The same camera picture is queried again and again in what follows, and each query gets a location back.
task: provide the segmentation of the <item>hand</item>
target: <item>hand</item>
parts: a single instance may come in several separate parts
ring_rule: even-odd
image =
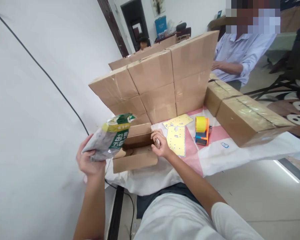
[[[161,129],[156,129],[151,134],[151,139],[153,141],[156,141],[157,139],[160,141],[160,143],[157,145],[157,147],[152,144],[152,151],[158,156],[158,157],[164,157],[167,158],[169,155],[173,153],[173,151],[169,148],[167,139],[163,135],[163,132]]]
[[[216,69],[220,69],[221,63],[222,63],[222,62],[220,62],[220,61],[213,61],[213,62],[212,62],[212,68],[211,68],[211,71],[216,70]]]
[[[84,172],[87,177],[98,175],[99,173],[102,173],[104,171],[104,168],[106,166],[106,161],[100,161],[100,162],[90,162],[90,157],[95,154],[96,150],[91,150],[88,152],[84,152],[81,154],[84,147],[89,142],[90,138],[93,136],[93,134],[89,135],[81,144],[77,153],[77,162],[79,169]]]

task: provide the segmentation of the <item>white wall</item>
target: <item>white wall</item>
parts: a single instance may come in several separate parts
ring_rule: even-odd
[[[128,50],[128,53],[129,55],[132,54],[132,51],[131,51],[131,47],[130,47],[130,44],[129,44],[129,41],[128,41],[128,36],[126,35],[126,32],[124,31],[124,28],[123,28],[123,24],[126,24],[126,22],[121,22],[121,18],[120,18],[120,15],[119,15],[119,10],[118,12],[116,11],[117,10],[117,6],[114,2],[114,0],[108,0],[109,2],[109,5],[110,5],[110,8],[111,8],[111,11],[113,13],[113,16],[117,22],[117,25],[118,25],[118,28],[119,28],[119,31],[120,31],[120,34],[123,38],[123,41],[124,41],[124,44],[126,45],[126,48]]]
[[[98,2],[0,0],[0,14],[94,132],[112,113],[88,83],[121,57]],[[0,22],[0,239],[72,239],[85,191],[75,154],[85,137]]]
[[[120,7],[126,2],[129,2],[129,0],[115,0],[124,31],[128,36],[129,45],[131,49],[134,49]],[[180,21],[186,22],[187,27],[191,27],[191,37],[196,37],[207,31],[207,25],[211,20],[216,18],[218,11],[222,10],[222,13],[224,14],[226,8],[226,0],[165,0],[166,11],[155,18],[150,0],[141,0],[141,2],[151,43],[157,38],[154,21],[160,16],[166,15],[167,23],[169,20],[172,20],[175,23],[179,23]]]

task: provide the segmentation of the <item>yellow sheet with holes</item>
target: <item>yellow sheet with holes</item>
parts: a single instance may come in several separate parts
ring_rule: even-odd
[[[175,117],[170,119],[169,121],[163,122],[162,124],[168,129],[169,126],[174,127],[185,127],[188,123],[191,123],[193,119],[189,117],[187,114],[183,114],[179,117]]]
[[[185,127],[168,127],[167,141],[169,148],[175,154],[185,157],[186,156],[186,129]]]

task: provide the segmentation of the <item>white tablecloth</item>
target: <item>white tablecloth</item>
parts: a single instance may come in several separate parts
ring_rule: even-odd
[[[186,126],[186,156],[181,159],[202,177],[235,168],[250,161],[278,160],[288,156],[300,160],[300,139],[291,133],[282,133],[263,145],[239,148],[208,110],[199,109],[188,115],[192,119],[196,116],[206,116],[210,120],[210,125],[213,126],[208,146],[197,145],[194,142],[195,121]],[[167,136],[167,130],[162,123],[156,123],[151,128],[153,130],[161,128]],[[182,182],[178,173],[164,158],[159,158],[155,166],[117,174],[113,173],[112,159],[108,159],[105,178],[110,183],[118,184],[127,188],[131,193],[141,196]]]

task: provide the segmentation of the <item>chair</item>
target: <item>chair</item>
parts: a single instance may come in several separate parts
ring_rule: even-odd
[[[245,95],[250,95],[255,100],[258,100],[262,95],[269,93],[274,88],[286,87],[296,91],[298,98],[300,98],[300,87],[296,84],[296,80],[300,80],[300,28],[297,31],[284,74],[281,74],[269,87],[248,92]]]

